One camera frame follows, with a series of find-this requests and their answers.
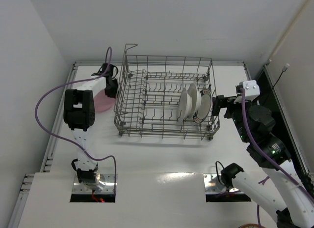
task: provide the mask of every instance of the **gray wall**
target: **gray wall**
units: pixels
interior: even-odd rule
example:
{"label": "gray wall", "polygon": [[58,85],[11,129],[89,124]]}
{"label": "gray wall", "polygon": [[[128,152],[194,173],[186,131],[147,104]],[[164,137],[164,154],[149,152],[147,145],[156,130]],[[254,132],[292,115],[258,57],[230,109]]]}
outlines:
{"label": "gray wall", "polygon": [[304,0],[31,0],[70,62],[138,54],[243,60],[253,76]]}
{"label": "gray wall", "polygon": [[[66,80],[69,66],[30,0],[0,0],[0,227],[10,219],[23,176],[38,171],[48,135],[34,108],[40,96]],[[61,92],[40,109],[52,127]]]}
{"label": "gray wall", "polygon": [[309,0],[289,29],[283,42],[271,57],[270,77],[275,83],[283,66],[290,68],[275,89],[283,102],[291,127],[295,132],[303,156],[314,172],[314,0]]}

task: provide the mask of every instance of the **dish rack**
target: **dish rack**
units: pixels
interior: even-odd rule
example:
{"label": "dish rack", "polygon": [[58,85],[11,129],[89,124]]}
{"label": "dish rack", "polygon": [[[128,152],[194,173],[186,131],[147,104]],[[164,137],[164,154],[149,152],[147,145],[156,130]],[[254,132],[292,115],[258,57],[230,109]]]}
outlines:
{"label": "dish rack", "polygon": [[129,55],[137,44],[127,44],[114,106],[114,124],[119,135],[199,138],[212,140],[220,128],[218,116],[202,123],[185,118],[178,123],[177,112],[183,88],[195,83],[207,88],[213,99],[216,84],[211,58]]}

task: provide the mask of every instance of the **metal wire dish rack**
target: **metal wire dish rack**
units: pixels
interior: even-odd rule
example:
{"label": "metal wire dish rack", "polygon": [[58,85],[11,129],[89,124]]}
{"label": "metal wire dish rack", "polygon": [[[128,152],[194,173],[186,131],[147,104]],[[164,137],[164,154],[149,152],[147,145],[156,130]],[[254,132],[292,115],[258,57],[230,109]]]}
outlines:
{"label": "metal wire dish rack", "polygon": [[137,44],[124,50],[119,93],[114,106],[114,124],[119,135],[199,138],[212,140],[220,128],[218,116],[195,123],[177,113],[183,88],[195,83],[198,90],[208,88],[216,97],[211,58],[129,55]]}

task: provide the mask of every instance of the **white plate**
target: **white plate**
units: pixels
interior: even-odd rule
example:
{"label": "white plate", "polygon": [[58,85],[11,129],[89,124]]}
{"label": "white plate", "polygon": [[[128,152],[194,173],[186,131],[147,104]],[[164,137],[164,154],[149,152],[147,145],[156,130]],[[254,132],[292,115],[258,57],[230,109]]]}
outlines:
{"label": "white plate", "polygon": [[183,89],[180,95],[180,101],[177,108],[177,119],[178,122],[183,122],[183,120],[189,115],[192,108],[192,98],[187,93],[186,88]]}
{"label": "white plate", "polygon": [[198,109],[200,108],[201,102],[202,102],[202,96],[201,96],[201,93],[197,90],[197,87],[194,83],[190,84],[190,87],[187,93],[192,98],[192,108],[191,108],[190,114],[187,116],[188,118],[191,118],[193,117],[194,113],[198,111]]}
{"label": "white plate", "polygon": [[203,122],[210,113],[212,107],[212,97],[210,90],[202,89],[200,92],[202,95],[202,103],[199,110],[193,116],[193,120],[196,123]]}

